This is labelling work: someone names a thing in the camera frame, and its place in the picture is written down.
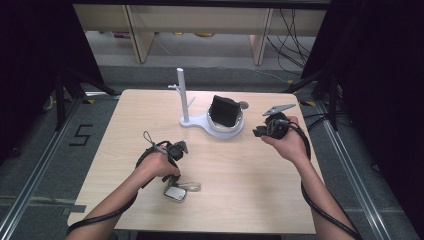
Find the white round base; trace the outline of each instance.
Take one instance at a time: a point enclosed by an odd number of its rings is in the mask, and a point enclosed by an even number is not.
[[[207,133],[209,133],[210,135],[219,138],[219,139],[230,139],[233,138],[235,136],[237,136],[237,134],[239,134],[241,132],[241,130],[243,129],[243,125],[244,125],[244,121],[243,118],[240,120],[239,124],[234,128],[233,131],[231,132],[218,132],[216,130],[214,130],[208,122],[207,119],[207,112],[205,112],[204,114],[200,115],[200,116],[189,116],[189,120],[188,122],[184,121],[184,117],[180,118],[180,124],[183,127],[200,127],[203,128],[203,130],[205,130]]]

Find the wooden table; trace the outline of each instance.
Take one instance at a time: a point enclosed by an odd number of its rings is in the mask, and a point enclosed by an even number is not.
[[[300,192],[300,177],[252,129],[263,125],[262,113],[274,105],[297,103],[291,94],[187,91],[195,97],[189,108],[201,115],[214,95],[246,101],[244,128],[236,137],[219,140],[197,127],[185,128],[180,96],[174,90],[126,90],[113,113],[87,178],[76,200],[84,213],[72,213],[68,224],[81,220],[133,171],[154,142],[186,140],[189,154],[177,162],[180,183],[200,182],[200,192],[189,192],[183,203],[163,195],[167,183],[154,179],[139,191],[134,205],[123,214],[116,229],[214,233],[314,233],[309,206]],[[299,118],[300,108],[286,110]],[[312,148],[312,163],[319,171]]]

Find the hand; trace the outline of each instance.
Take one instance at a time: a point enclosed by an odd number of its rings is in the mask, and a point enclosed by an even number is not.
[[[297,117],[287,116],[290,122],[298,124]],[[269,136],[261,136],[262,141],[273,146],[277,152],[285,159],[295,163],[298,160],[308,158],[305,143],[296,131],[289,128],[287,134],[282,139],[275,139]]]
[[[157,151],[149,154],[135,171],[145,172],[151,178],[180,175],[180,170],[168,162],[168,156]]]

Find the vertical post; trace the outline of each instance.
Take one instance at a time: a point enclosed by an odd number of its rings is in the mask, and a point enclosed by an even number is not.
[[[187,96],[186,96],[186,88],[185,88],[184,70],[182,68],[177,68],[177,74],[178,74],[178,88],[180,90],[181,104],[182,104],[182,107],[183,107],[184,122],[188,122],[189,116],[188,116],[188,106],[187,106]]]

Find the white stand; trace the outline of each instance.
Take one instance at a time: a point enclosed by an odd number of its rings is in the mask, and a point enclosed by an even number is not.
[[[188,114],[188,105],[187,105],[187,96],[186,96],[186,87],[185,87],[185,79],[184,79],[184,70],[182,68],[177,68],[177,75],[178,75],[178,85],[170,85],[168,88],[176,89],[177,92],[181,96],[181,104],[183,108],[183,117],[180,119],[180,124],[183,127],[200,127],[203,130],[205,130],[208,134],[211,136],[214,136],[219,139],[230,139],[238,135],[241,130],[243,129],[244,120],[243,118],[240,119],[239,123],[231,129],[231,131],[226,132],[218,132],[215,129],[213,129],[208,121],[208,111],[206,111],[204,114],[200,116],[190,116]]]

